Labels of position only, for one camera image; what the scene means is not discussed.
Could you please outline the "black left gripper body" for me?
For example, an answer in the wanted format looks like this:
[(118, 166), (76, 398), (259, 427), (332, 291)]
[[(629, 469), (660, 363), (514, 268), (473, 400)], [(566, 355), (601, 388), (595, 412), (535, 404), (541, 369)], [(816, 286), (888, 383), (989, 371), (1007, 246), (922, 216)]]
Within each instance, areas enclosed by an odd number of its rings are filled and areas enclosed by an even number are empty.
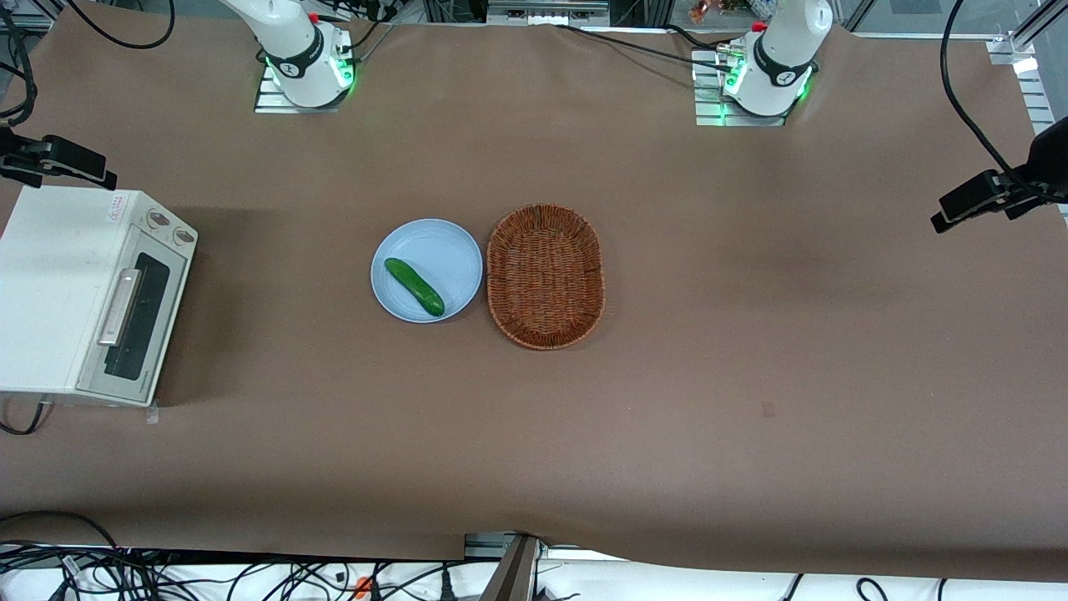
[(1010, 177), (1023, 194), (1042, 197), (1045, 205), (1064, 205), (1067, 197), (1067, 118), (1061, 118), (1031, 141), (1027, 160)]

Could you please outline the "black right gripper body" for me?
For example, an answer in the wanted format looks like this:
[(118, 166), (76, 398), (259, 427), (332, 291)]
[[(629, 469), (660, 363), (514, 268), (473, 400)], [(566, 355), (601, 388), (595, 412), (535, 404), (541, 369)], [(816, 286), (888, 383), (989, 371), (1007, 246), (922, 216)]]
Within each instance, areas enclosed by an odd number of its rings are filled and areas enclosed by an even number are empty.
[(40, 188), (42, 153), (43, 141), (15, 135), (12, 127), (1, 126), (1, 176), (4, 179)]

